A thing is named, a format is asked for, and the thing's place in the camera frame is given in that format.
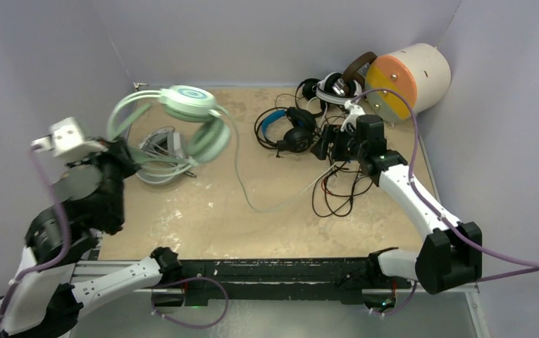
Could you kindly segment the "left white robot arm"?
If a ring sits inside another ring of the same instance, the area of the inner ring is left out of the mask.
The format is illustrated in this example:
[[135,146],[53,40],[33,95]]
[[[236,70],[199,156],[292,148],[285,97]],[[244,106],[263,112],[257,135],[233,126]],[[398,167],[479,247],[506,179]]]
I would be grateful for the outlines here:
[[143,287],[174,287],[182,275],[176,252],[154,249],[122,270],[73,284],[67,275],[98,244],[95,232],[119,232],[125,221],[124,181],[138,164],[122,137],[34,141],[29,153],[52,151],[65,161],[46,183],[53,205],[25,234],[20,265],[0,296],[0,337],[62,337],[90,311]]

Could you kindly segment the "white grey headphones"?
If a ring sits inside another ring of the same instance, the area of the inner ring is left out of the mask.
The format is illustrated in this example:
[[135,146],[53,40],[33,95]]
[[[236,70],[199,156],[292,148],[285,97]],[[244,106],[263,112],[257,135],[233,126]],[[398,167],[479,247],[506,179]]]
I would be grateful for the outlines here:
[[174,127],[162,127],[147,135],[137,146],[135,159],[141,169],[137,177],[146,184],[165,185],[181,175],[197,178],[186,168],[185,137]]

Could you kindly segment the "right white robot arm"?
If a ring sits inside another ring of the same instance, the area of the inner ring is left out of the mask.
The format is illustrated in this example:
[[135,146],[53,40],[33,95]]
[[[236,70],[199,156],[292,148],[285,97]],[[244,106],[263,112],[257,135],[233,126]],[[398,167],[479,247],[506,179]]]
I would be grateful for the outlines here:
[[319,159],[356,161],[361,173],[402,207],[421,237],[416,253],[397,247],[370,253],[366,277],[372,285],[401,277],[438,294],[481,278],[482,253],[475,248],[482,243],[480,227],[448,214],[403,155],[389,148],[381,118],[361,115],[353,127],[326,125],[311,151]]

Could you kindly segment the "mint green headphones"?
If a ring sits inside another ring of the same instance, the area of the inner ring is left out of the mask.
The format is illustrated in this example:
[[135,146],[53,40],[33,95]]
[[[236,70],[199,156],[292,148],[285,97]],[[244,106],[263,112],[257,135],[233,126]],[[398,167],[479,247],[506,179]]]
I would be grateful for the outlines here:
[[230,128],[223,120],[227,114],[216,97],[189,85],[135,92],[122,98],[113,108],[106,125],[106,137],[115,139],[137,122],[155,101],[179,126],[196,125],[184,147],[184,162],[190,165],[214,161],[229,145]]

